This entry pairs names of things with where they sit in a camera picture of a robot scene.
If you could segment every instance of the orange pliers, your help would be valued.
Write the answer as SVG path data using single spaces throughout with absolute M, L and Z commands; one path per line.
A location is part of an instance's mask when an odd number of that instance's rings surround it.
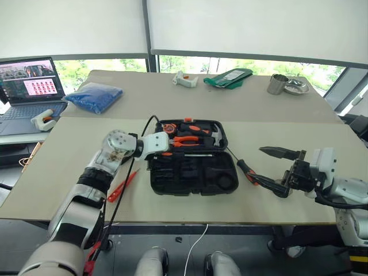
M 170 144 L 174 147 L 192 147 L 199 144 L 183 144 L 182 142 L 186 141 L 195 141 L 198 142 L 200 138 L 198 136 L 175 136 L 170 140 Z

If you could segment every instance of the stainless steel mug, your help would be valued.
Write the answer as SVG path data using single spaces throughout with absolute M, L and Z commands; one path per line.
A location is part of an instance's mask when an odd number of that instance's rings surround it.
M 273 95 L 280 95 L 288 81 L 289 78 L 284 75 L 273 74 L 271 76 L 267 92 Z

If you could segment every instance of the toolbox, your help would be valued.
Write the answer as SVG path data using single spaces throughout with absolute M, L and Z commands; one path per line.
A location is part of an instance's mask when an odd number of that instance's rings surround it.
M 162 131 L 169 136 L 169 150 L 148 160 L 155 193 L 212 196 L 236 190 L 237 173 L 231 155 L 225 152 L 228 140 L 220 122 L 163 120 L 155 129 Z

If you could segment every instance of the roller blind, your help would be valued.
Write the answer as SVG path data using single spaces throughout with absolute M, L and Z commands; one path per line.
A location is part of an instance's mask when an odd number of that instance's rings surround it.
M 160 50 L 368 64 L 367 0 L 148 0 Z
M 0 20 L 0 58 L 147 53 L 137 0 L 0 0 Z

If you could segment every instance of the blue plastic bag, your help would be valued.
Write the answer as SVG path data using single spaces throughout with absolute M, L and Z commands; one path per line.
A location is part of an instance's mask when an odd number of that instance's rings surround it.
M 122 90 L 120 88 L 90 82 L 78 89 L 77 93 L 67 95 L 64 99 L 74 103 L 82 109 L 101 114 L 116 101 L 120 95 L 122 95 Z

